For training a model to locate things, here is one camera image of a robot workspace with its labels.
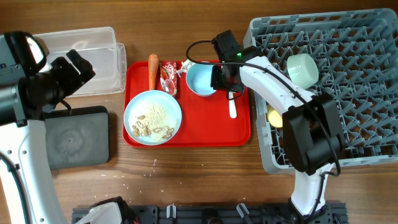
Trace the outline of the white plastic spoon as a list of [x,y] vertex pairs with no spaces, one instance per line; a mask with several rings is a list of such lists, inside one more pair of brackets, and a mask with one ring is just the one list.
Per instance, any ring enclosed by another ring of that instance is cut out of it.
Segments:
[[229,103],[229,115],[231,118],[235,119],[237,117],[236,105],[234,101],[233,92],[228,93],[228,103]]

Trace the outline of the green bowl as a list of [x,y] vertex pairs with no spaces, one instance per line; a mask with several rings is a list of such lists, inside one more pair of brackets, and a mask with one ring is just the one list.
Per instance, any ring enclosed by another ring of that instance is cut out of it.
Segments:
[[292,55],[287,59],[287,71],[291,81],[308,89],[319,79],[318,67],[309,54]]

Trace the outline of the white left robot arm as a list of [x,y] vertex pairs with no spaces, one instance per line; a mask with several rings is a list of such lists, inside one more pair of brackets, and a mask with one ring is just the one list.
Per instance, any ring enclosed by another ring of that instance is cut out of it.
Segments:
[[47,56],[28,32],[1,34],[1,183],[13,223],[66,223],[46,151],[44,115],[95,75],[76,50]]

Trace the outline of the red snack wrapper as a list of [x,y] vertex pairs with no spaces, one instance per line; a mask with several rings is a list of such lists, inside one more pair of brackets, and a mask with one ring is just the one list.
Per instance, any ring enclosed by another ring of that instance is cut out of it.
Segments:
[[170,96],[177,94],[177,64],[175,61],[160,64],[160,84]]

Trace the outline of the orange carrot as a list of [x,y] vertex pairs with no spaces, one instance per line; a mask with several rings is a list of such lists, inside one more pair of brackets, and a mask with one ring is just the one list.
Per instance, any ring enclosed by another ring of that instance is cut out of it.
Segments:
[[158,68],[159,68],[158,56],[156,54],[150,54],[148,58],[149,90],[155,89]]

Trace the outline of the light blue bowl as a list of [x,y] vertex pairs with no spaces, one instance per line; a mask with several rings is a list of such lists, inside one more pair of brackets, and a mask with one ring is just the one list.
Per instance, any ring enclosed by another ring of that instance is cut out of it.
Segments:
[[198,96],[210,96],[216,92],[211,87],[212,65],[193,64],[187,74],[186,83],[189,89]]

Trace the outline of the light blue plate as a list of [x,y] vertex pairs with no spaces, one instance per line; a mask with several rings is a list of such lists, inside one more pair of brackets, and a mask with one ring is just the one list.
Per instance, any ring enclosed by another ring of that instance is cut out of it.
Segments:
[[182,123],[177,100],[160,90],[136,95],[124,110],[127,136],[143,146],[158,146],[170,141]]

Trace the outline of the yellow cup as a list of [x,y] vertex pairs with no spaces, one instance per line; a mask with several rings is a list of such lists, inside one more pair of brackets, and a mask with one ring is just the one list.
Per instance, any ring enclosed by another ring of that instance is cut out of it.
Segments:
[[271,126],[275,128],[283,127],[283,120],[281,115],[270,105],[267,105],[267,120]]

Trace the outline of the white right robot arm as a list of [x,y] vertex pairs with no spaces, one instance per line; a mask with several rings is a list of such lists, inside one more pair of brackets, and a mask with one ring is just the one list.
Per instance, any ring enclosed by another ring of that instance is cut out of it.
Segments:
[[281,115],[284,151],[296,170],[290,204],[304,220],[316,217],[325,206],[327,178],[341,172],[338,155],[346,147],[335,99],[298,86],[258,48],[243,49],[230,30],[210,43],[219,59],[211,87],[239,94],[250,88]]

